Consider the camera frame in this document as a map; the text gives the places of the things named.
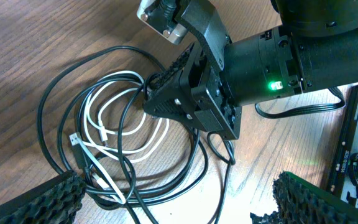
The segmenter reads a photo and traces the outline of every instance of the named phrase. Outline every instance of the wooden table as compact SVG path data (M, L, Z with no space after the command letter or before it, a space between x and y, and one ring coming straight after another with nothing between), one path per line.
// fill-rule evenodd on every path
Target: wooden table
M212 2L234 41L281 23L269 0ZM135 13L138 6L138 0L0 0L0 204L56 176L41 153L35 127L40 97L53 77L73 62L114 45L140 47L169 66L195 40L188 35L181 45L170 44L138 20ZM125 68L144 77L157 69L145 58L124 50L81 67L52 91L44 110L44 131L54 158L58 159L57 125L69 100L98 77ZM108 95L122 87L111 88ZM128 97L108 109L109 127L117 127L117 116L112 115L121 113ZM327 101L334 101L334 97L328 91L319 91L262 106L278 112ZM139 100L130 110L128 128L137 125L141 114ZM324 187L342 117L343 111L335 111L269 120L258 116L252 105L245 106L241 138L234 142L237 164L232 170L221 223L248 223L250 212L263 215L276 210L272 184L283 170ZM155 124L155 120L147 118L149 128L143 128L135 137L124 138L124 147L142 145ZM179 123L171 121L170 124L163 146L150 159L135 165L138 177L144 177L140 178L140 185L165 183L178 173L186 160L188 135ZM68 154L67 136L74 131L73 127L71 115L64 133ZM223 152L220 140L216 138L214 142ZM160 223L207 223L212 217L226 165L208 153L208 173L200 184L172 202L150 208ZM115 178L122 179L117 162L105 160L103 164ZM203 159L198 152L186 183L202 168ZM148 223L143 211L136 212L142 223ZM76 221L132 223L124 209L104 211L88 196Z

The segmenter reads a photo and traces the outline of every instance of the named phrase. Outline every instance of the robotic arm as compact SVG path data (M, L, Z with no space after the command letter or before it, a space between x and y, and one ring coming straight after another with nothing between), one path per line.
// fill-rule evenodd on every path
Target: robotic arm
M358 82L358 1L272 4L282 26L232 43L207 0L142 1L138 17L170 42L188 31L198 39L149 78L144 110L231 140L239 138L244 105L325 88L340 97L334 87Z

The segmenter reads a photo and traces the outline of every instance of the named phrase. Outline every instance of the wooden surface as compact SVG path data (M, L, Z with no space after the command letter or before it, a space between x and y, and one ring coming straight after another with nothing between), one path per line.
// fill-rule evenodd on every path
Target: wooden surface
M234 41L280 24L269 0L212 2ZM163 40L138 20L138 5L139 1L134 0L0 0L0 204L56 176L41 153L35 128L37 105L53 77L76 60L114 45L140 47L168 66L194 41L192 35L179 46ZM44 131L54 158L58 159L56 127L69 100L98 77L124 68L144 77L157 69L139 55L115 52L76 70L52 91L44 110ZM108 95L122 87L114 86ZM105 113L110 128L117 127L117 116L112 115L121 113L127 97ZM277 112L333 100L328 91L319 91L262 106ZM139 100L130 111L127 126L136 126L141 114ZM268 120L257 116L253 106L244 107L241 138L234 142L237 164L232 170L221 223L249 223L250 212L263 215L276 210L272 184L283 170L324 186L341 121L342 111ZM124 147L142 145L155 124L147 118L146 128L134 137L124 138ZM163 146L150 159L135 165L138 177L143 177L139 185L161 185L182 168L190 145L188 135L180 124L170 124ZM64 135L67 149L67 136L72 132L71 116ZM214 141L222 146L218 138ZM150 208L160 223L207 223L212 217L226 165L208 153L210 166L200 184L172 202ZM116 179L122 179L117 162L105 160L103 164ZM202 167L199 152L187 184ZM142 223L149 222L143 211L136 212ZM124 209L104 211L88 196L76 221L132 223Z

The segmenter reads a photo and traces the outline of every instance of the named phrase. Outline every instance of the power cord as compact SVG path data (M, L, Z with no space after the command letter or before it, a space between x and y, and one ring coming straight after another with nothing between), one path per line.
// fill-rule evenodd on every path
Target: power cord
M328 89L334 96L339 98L341 101L339 103L326 103L326 104L318 104L318 105L310 105L310 106L301 106L299 108L293 108L288 111L284 111L277 114L270 114L264 112L260 109L259 104L255 104L256 112L264 118L268 119L278 119L278 118L287 118L291 116L298 116L304 114L312 114L312 113L322 113L328 111L334 111L341 109L346 106L345 97L343 96L342 92L339 90L338 87L329 88Z
M56 163L56 161L52 158L50 151L48 147L46 146L45 139L44 139L44 132L42 129L42 113L44 110L45 102L48 98L48 95L54 88L54 86L66 75L68 75L70 72L72 72L74 69L80 67L81 65L85 64L86 62L89 62L90 60L93 60L95 58L98 58L102 55L105 55L107 53L121 50L121 49L127 49L132 50L135 52L138 52L147 58L149 58L153 63L158 65L162 71L165 71L165 68L163 65L151 54L148 52L131 47L131 46L117 46L117 47L110 47L108 49L102 50L100 52L97 52L93 55L90 55L89 57L86 57L84 60L75 63L74 65L70 66L68 69L64 70L61 74L59 74L56 78L52 80L52 82L48 85L46 88L44 95L41 98L38 112L37 112L37 134L39 139L39 144L41 147L41 150L46 158L48 160L48 163L52 166L53 169L56 170L58 174L63 173L63 169ZM68 105L65 113L63 114L63 117L60 121L60 124L58 126L58 132L57 132L57 150L60 156L60 159L63 162L63 165L66 170L72 170L71 165L68 163L65 153L63 151L63 145L62 145L62 136L63 136L63 127L66 123L67 117L70 113L70 111L73 109L73 107L78 103L81 102L81 105L76 113L76 134L72 134L70 136L71 143L73 145L73 153L75 155L75 159L77 161L77 165L80 169L83 170L85 177L84 180L87 183L86 191L88 195L95 201L95 203L100 206L101 208L105 210L115 210L121 207L124 207L128 210L131 217L133 218L135 223L139 223L139 219L137 218L136 213L133 211L134 207L142 207L143 211L146 213L148 218L152 223L157 223L156 219L151 214L150 210L147 208L151 205L158 205L161 203L165 203L168 201L171 201L189 190L191 190L195 185L197 185L199 182L201 182L202 178L206 175L208 171L208 155L206 153L206 149L203 145L203 143L200 141L200 135L201 132L197 129L192 129L189 127L185 127L187 131L191 135L191 147L190 147L190 155L187 160L186 165L184 168L179 172L179 174L173 178L170 182L164 184L163 186L152 188L152 189L145 189L145 190L137 190L136 189L136 173L135 169L132 165L133 162L140 162L137 160L129 160L125 154L132 154L132 152L140 149L136 149L134 151L128 151L122 149L122 136L128 133L125 133L123 131L124 121L126 118L126 114L128 112L129 107L131 104L133 104L134 100L139 96L139 94L143 91L145 98L147 99L147 92L148 92L148 84L150 83L150 79L153 79L155 75L151 75L146 79L146 81L143 82L142 77L139 74L136 74L132 71L123 71L119 73L114 73L107 75L97 81L95 84L89 86L88 88L85 88L82 90L79 94L77 94L74 99L70 102ZM117 134L117 149L113 149L107 146L99 146L96 143L92 143L92 139L89 136L89 133L87 133L87 122L91 123L95 128L98 128L101 131L101 140L103 141L106 139L106 135L108 130L106 130L103 126L103 122L99 123L97 125L95 122L92 122L89 116L90 107L92 105L92 102L94 101L94 98L98 96L98 93L100 93L105 87L108 85L114 83L114 82L132 82L136 85L139 85L138 88L133 88L130 91L134 91L135 93L132 95L131 99L129 100L128 104L126 105L124 111L122 112L120 122L119 122L119 129L118 132L114 132L113 134ZM160 122L162 120L160 119L157 125L157 129L159 128ZM163 136L166 134L166 131L168 129L168 121L165 128L165 131L162 135L162 137L158 140L158 142L155 145L155 148L160 144L162 141ZM222 155L220 155L217 150L213 147L211 140L211 135L208 135L208 145L211 147L212 151L217 155L219 158L223 158ZM224 145L226 146L227 152L229 153L230 159L224 159L223 161L227 163L227 171L226 176L224 179L224 187L221 192L221 197L219 199L219 205L216 213L214 214L215 223L219 221L219 217L221 215L223 204L224 204L224 198L226 195L226 189L228 185L228 178L230 173L230 167L235 164L234 160L234 147L232 145L232 142L225 141ZM92 155L92 153L88 150L87 147L95 147L100 151L97 155ZM153 147L152 150L149 151L147 155L150 155L150 152L153 152L155 150ZM201 174L188 186L185 188L177 191L173 194L174 191L176 191L179 186L184 182L187 175L190 172L190 169L193 165L195 155L197 153L198 148L201 149L201 152L204 157L204 168L201 172ZM106 172L104 167L98 162L100 159L105 157L111 157L113 159L117 159L120 162L122 171L126 177L126 180L129 183L129 188L125 191L121 191L119 188L116 187L114 184L114 181L109 176L109 174ZM99 187L95 186L93 179L96 180L96 183L99 185Z

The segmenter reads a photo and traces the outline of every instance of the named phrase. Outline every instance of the green led indicator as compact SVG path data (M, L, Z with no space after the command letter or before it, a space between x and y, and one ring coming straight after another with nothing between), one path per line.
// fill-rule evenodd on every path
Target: green led indicator
M283 83L281 81L273 81L268 84L268 88L273 91L281 90L283 88Z

